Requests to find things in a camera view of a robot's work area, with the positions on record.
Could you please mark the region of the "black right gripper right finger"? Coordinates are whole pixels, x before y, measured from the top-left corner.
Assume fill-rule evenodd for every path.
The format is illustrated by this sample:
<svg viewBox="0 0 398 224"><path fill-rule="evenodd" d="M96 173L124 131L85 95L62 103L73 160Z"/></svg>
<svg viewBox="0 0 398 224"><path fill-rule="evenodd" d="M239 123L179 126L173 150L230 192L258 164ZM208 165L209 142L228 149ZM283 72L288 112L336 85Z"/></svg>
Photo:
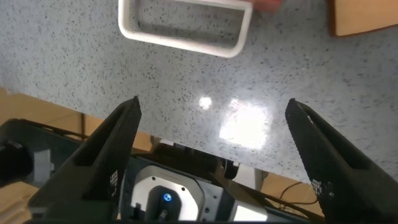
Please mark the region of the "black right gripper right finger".
<svg viewBox="0 0 398 224"><path fill-rule="evenodd" d="M397 181L309 106L285 118L327 222L397 223Z"/></svg>

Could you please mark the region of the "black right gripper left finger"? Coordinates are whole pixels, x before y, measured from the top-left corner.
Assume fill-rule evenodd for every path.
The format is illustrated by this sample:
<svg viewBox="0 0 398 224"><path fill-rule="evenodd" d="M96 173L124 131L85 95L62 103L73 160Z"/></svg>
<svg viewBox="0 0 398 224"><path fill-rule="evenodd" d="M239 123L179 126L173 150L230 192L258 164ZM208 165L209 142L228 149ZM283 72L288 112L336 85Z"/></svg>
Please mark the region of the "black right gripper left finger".
<svg viewBox="0 0 398 224"><path fill-rule="evenodd" d="M117 106L30 198L29 223L112 223L141 115L136 96Z"/></svg>

